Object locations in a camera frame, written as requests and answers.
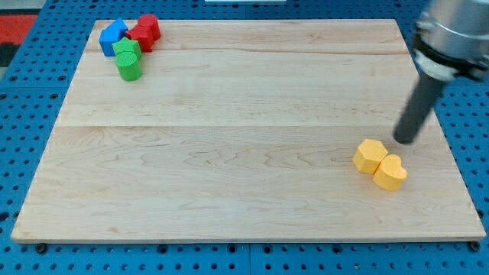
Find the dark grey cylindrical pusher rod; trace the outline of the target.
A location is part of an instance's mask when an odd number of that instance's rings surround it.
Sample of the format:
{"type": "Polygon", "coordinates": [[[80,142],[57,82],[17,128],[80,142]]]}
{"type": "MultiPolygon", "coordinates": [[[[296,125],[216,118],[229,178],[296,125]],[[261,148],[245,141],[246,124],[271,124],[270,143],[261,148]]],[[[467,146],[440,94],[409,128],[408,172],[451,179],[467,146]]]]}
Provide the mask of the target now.
{"type": "Polygon", "coordinates": [[[432,108],[440,98],[447,82],[421,73],[393,130],[399,144],[412,144],[425,124],[432,108]]]}

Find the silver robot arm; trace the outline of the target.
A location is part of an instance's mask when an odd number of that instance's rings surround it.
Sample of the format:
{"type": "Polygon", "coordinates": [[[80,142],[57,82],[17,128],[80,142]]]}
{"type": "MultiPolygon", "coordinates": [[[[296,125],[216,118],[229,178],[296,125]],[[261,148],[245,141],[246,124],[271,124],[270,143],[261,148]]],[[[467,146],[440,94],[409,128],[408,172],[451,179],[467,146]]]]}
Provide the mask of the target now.
{"type": "Polygon", "coordinates": [[[416,140],[444,88],[455,78],[488,74],[488,0],[436,0],[421,12],[411,46],[419,79],[393,130],[400,144],[416,140]]]}

